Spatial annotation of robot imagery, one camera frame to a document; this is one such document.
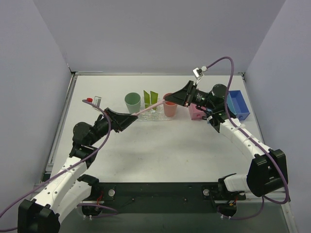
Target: pink block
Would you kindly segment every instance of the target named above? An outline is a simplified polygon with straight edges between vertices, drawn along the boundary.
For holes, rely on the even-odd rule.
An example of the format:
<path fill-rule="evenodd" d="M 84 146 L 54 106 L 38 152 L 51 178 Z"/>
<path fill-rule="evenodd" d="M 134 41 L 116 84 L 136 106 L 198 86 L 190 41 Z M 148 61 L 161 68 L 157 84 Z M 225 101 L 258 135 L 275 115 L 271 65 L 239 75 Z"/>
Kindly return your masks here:
<path fill-rule="evenodd" d="M 201 110 L 196 109 L 195 106 L 196 105 L 192 103 L 188 107 L 191 120 L 201 120 L 203 116 L 206 116 L 206 114 L 202 112 Z"/>

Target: gray wall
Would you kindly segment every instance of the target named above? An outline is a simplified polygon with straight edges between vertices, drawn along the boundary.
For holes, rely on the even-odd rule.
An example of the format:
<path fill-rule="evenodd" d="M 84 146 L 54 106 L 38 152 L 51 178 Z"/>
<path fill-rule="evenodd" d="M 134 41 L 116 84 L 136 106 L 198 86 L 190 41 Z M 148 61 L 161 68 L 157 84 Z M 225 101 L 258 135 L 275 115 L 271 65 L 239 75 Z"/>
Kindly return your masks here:
<path fill-rule="evenodd" d="M 32 0 L 0 1 L 0 210 L 39 181 L 70 71 Z M 0 229 L 17 225 L 17 206 Z"/>
<path fill-rule="evenodd" d="M 246 71 L 284 1 L 34 0 L 71 70 L 174 74 Z"/>
<path fill-rule="evenodd" d="M 246 72 L 263 138 L 287 154 L 300 232 L 311 229 L 310 12 L 310 0 L 287 0 Z"/>

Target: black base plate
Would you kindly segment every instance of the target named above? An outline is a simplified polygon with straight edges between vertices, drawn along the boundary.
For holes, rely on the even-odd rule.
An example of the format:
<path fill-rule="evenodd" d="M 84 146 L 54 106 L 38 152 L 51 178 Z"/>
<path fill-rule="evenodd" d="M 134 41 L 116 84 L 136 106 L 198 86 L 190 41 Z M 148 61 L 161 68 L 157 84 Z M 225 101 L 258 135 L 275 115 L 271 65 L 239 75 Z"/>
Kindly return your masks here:
<path fill-rule="evenodd" d="M 217 193 L 217 182 L 99 183 L 98 187 L 104 192 L 104 205 L 119 213 L 215 213 L 210 195 L 213 200 L 224 200 Z M 204 189 L 210 191 L 209 196 L 203 194 Z"/>

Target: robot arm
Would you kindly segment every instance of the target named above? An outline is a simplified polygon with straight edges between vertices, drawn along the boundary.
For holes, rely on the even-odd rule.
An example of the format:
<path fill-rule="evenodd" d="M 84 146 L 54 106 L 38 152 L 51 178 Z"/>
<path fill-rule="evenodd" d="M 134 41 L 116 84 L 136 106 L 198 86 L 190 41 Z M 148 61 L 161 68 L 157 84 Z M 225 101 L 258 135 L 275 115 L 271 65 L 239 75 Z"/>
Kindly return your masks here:
<path fill-rule="evenodd" d="M 226 86 L 217 84 L 208 93 L 197 90 L 197 84 L 202 78 L 204 70 L 206 69 L 195 69 L 194 74 L 197 82 L 189 81 L 181 90 L 166 96 L 165 100 L 185 107 L 191 103 L 196 104 L 197 109 L 206 113 L 207 121 L 211 126 L 235 144 L 250 161 L 248 174 L 232 174 L 220 178 L 219 183 L 223 185 L 222 189 L 233 195 L 251 191 L 255 196 L 262 197 L 284 187 L 280 174 L 259 146 L 269 152 L 269 155 L 280 168 L 286 182 L 288 182 L 285 154 L 281 150 L 272 150 L 256 139 L 248 130 L 244 129 L 244 125 L 236 119 L 229 109 L 227 109 L 228 114 L 226 113 Z"/>
<path fill-rule="evenodd" d="M 196 69 L 198 81 L 202 70 Z M 257 197 L 284 187 L 280 175 L 275 170 L 271 160 L 254 144 L 260 145 L 273 157 L 279 166 L 286 182 L 286 158 L 281 150 L 272 150 L 265 144 L 257 140 L 249 131 L 243 129 L 243 134 L 239 128 L 244 126 L 236 119 L 235 115 L 225 112 L 225 91 L 226 86 L 217 84 L 206 93 L 196 89 L 196 84 L 189 81 L 181 90 L 165 97 L 165 100 L 188 107 L 191 103 L 209 109 L 205 111 L 207 120 L 211 126 L 219 133 L 226 136 L 250 161 L 248 174 L 230 174 L 218 180 L 218 189 L 214 190 L 222 200 L 234 200 L 236 196 L 244 192 L 252 192 Z M 121 132 L 132 124 L 138 117 L 130 114 L 119 114 L 105 109 L 111 121 L 112 129 Z M 105 136 L 108 132 L 107 119 L 102 115 L 98 117 L 94 126 L 80 122 L 73 129 L 73 148 L 64 166 L 59 172 L 67 170 L 73 164 L 85 159 L 96 148 L 92 145 Z M 84 199 L 98 197 L 100 189 L 97 184 L 99 180 L 82 175 L 95 160 L 96 154 L 80 163 L 55 180 L 51 181 L 38 195 L 31 201 L 24 200 L 18 209 L 18 232 L 19 233 L 56 233 L 59 231 L 61 222 L 65 217 Z"/>
<path fill-rule="evenodd" d="M 119 133 L 138 119 L 130 114 L 120 114 L 105 109 L 111 129 Z M 97 148 L 92 145 L 108 133 L 108 121 L 99 115 L 94 126 L 80 122 L 73 129 L 73 147 L 60 172 L 65 173 L 52 180 L 39 194 L 24 200 L 18 208 L 17 231 L 19 233 L 56 233 L 65 217 L 84 199 L 98 195 L 99 180 L 82 175 L 96 157 Z"/>

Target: pink straw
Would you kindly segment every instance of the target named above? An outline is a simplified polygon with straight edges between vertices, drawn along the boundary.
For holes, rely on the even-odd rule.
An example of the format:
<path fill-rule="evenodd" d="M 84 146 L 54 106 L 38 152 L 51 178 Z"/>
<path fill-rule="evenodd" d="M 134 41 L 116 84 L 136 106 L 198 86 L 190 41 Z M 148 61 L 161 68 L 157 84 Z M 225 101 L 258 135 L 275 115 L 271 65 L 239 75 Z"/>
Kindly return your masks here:
<path fill-rule="evenodd" d="M 152 109 L 152 108 L 158 107 L 159 105 L 164 104 L 165 102 L 166 102 L 165 100 L 161 100 L 160 102 L 155 103 L 155 104 L 149 106 L 148 108 L 145 108 L 145 109 L 141 110 L 141 111 L 138 112 L 138 113 L 133 113 L 132 115 L 133 115 L 133 116 L 138 116 L 139 114 L 141 114 L 141 113 L 143 113 L 143 112 L 146 112 L 146 111 L 148 111 L 148 110 L 150 110 L 150 109 Z"/>

